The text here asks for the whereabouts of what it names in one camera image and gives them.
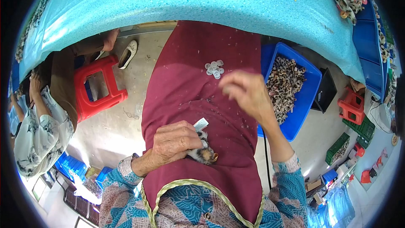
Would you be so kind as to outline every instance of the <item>white plastic disc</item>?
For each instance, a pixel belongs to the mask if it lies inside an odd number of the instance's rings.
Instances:
[[[220,72],[217,70],[215,70],[212,74],[214,75],[214,77],[218,77],[221,75]]]

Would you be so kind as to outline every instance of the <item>apron trim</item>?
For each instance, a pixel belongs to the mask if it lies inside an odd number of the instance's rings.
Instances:
[[[259,208],[259,214],[257,215],[256,218],[256,222],[253,225],[250,221],[247,221],[246,219],[244,219],[242,217],[241,214],[239,214],[239,212],[236,210],[236,208],[233,206],[233,204],[230,202],[230,200],[219,190],[217,189],[215,186],[211,185],[210,183],[206,182],[206,181],[202,181],[202,180],[195,180],[195,179],[181,179],[181,180],[175,180],[172,181],[166,185],[163,186],[163,188],[161,190],[159,190],[158,195],[156,196],[156,206],[155,209],[152,211],[152,209],[150,208],[149,202],[146,199],[146,194],[143,188],[143,184],[141,185],[140,188],[140,193],[142,195],[142,201],[143,204],[145,206],[146,212],[148,213],[149,216],[149,220],[151,223],[152,228],[157,228],[157,224],[155,221],[155,215],[158,212],[159,209],[159,201],[160,201],[160,197],[166,193],[167,190],[178,187],[178,186],[183,186],[183,185],[197,185],[197,186],[203,186],[206,187],[212,191],[214,191],[221,200],[224,201],[224,203],[229,207],[229,209],[235,214],[236,218],[242,222],[242,224],[244,224],[245,226],[249,227],[249,228],[257,228],[260,225],[260,222],[263,218],[263,208],[264,208],[264,202],[265,202],[265,195],[262,191],[262,200],[260,202],[260,208]]]

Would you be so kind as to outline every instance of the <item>maroon apron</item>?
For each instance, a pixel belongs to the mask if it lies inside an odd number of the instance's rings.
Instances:
[[[226,74],[241,69],[260,73],[260,35],[213,23],[179,21],[160,53],[146,93],[142,134],[153,147],[156,129],[181,120],[195,124],[204,117],[210,147],[218,160],[210,166],[185,158],[150,172],[144,193],[154,210],[164,185],[181,179],[210,183],[244,219],[255,224],[262,186],[254,153],[257,122],[229,101],[220,81],[206,74],[205,64],[221,59]]]

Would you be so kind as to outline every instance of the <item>white shoe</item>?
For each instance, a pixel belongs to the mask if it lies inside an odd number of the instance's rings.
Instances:
[[[129,42],[128,46],[122,53],[121,58],[119,59],[118,68],[119,69],[127,68],[129,62],[132,60],[137,50],[138,50],[138,43],[135,40]]]

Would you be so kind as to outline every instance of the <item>blue patterned shirt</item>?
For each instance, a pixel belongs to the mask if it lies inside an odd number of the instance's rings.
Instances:
[[[103,182],[103,202],[99,227],[153,227],[134,188],[142,178],[131,169],[132,157],[121,160]],[[304,179],[297,156],[273,163],[273,187],[264,199],[259,227],[307,227]],[[212,190],[197,185],[182,185],[168,190],[159,201],[155,216],[157,227],[245,227]]]

